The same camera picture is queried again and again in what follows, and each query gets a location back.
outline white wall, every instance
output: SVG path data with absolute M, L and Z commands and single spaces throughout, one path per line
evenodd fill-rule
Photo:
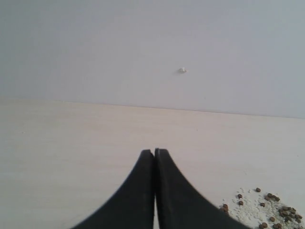
M 304 12 L 303 0 L 2 0 L 0 96 L 305 118 Z

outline white powder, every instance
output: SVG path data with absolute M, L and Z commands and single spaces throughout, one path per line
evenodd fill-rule
M 240 199 L 236 196 L 232 199 L 232 204 L 228 203 L 229 214 L 232 218 L 248 227 L 257 229 L 263 222 L 268 224 L 268 228 L 272 228 L 276 223 L 281 223 L 282 229 L 301 228 L 301 226 L 304 227 L 303 222 L 297 223 L 294 219 L 292 222 L 289 221 L 285 223 L 284 218 L 279 215 L 278 210 L 286 205 L 282 204 L 281 201 L 276 202 L 273 200 L 265 200 L 264 197 L 267 193 L 257 193 L 254 190 L 249 190 L 244 194 L 245 191 L 243 188 L 241 188 L 241 191 L 238 191 L 237 193 L 243 194 L 242 201 L 244 202 L 244 205 L 238 205 Z M 265 203 L 265 207 L 261 207 L 260 203 Z M 269 219 L 270 217 L 274 217 L 275 222 L 271 222 Z

